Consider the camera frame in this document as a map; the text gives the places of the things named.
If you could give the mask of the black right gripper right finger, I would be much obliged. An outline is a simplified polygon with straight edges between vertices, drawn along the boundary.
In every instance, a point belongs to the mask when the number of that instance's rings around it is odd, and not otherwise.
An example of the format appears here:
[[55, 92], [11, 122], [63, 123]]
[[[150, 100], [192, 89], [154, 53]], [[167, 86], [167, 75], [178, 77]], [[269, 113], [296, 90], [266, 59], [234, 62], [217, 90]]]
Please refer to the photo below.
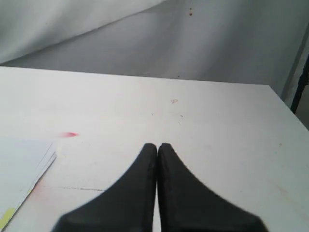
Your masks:
[[262, 220], [200, 182], [171, 144], [157, 158], [158, 203], [163, 232], [266, 232]]

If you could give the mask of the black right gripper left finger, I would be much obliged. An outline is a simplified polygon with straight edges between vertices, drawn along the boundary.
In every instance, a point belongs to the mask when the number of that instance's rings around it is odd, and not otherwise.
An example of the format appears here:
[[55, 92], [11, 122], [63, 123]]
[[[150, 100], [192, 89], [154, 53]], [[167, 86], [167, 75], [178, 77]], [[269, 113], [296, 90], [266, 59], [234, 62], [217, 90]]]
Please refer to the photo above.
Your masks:
[[57, 232], [151, 232], [157, 149], [145, 144], [129, 169], [106, 191], [60, 217]]

